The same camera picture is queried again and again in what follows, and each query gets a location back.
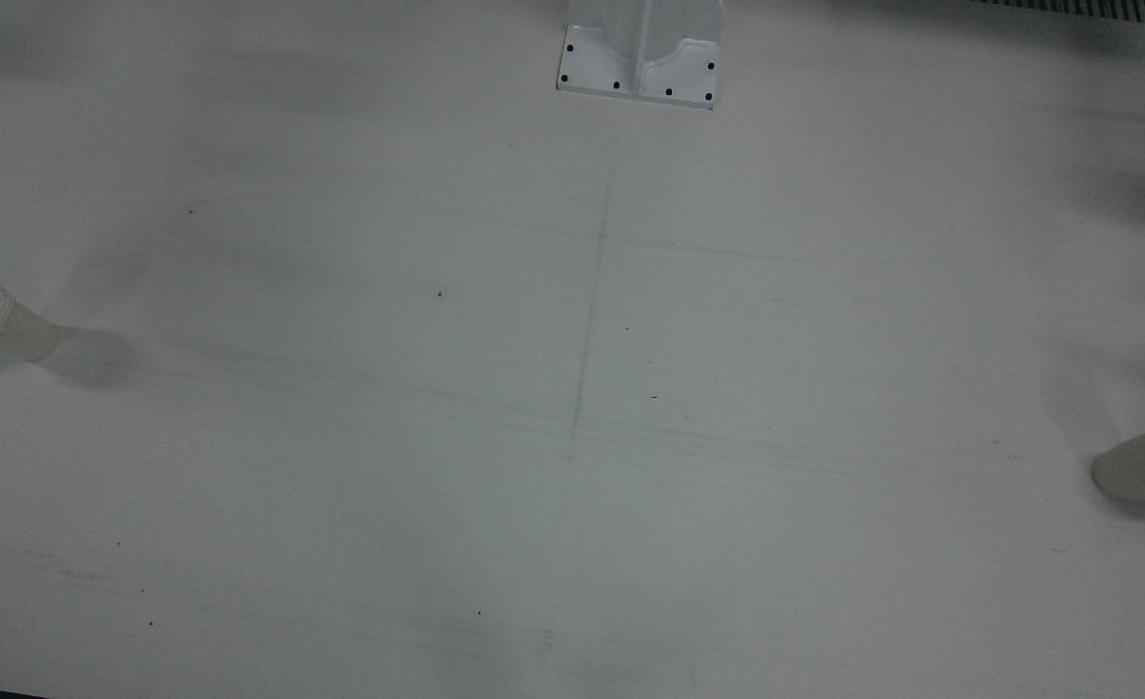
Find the white table surface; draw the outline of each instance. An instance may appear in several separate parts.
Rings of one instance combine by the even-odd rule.
[[[1145,26],[0,3],[0,690],[1145,696]]]

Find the vent grille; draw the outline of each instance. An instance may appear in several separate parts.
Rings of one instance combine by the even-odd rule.
[[[1047,9],[1050,13],[1085,15],[1123,22],[1145,22],[1145,0],[971,0],[972,3],[1006,5],[1010,8]]]

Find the white tabletop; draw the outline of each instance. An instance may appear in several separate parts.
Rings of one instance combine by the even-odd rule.
[[[0,690],[1145,696],[1145,26],[0,3]]]

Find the white metal mounting plate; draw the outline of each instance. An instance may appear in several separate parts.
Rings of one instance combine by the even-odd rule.
[[[716,28],[702,32],[705,37],[688,36],[679,23],[656,22],[650,28],[653,13],[669,11],[671,5],[661,3],[652,9],[648,1],[637,3],[639,29],[611,26],[611,14],[602,22],[586,17],[589,23],[568,23],[563,44],[563,60],[555,87],[564,92],[603,94],[609,97],[642,99],[647,102],[713,108],[719,97],[719,41]],[[655,36],[656,31],[674,28],[676,36]],[[629,32],[624,41],[611,45],[609,37]],[[647,45],[674,46],[668,54],[647,60]]]

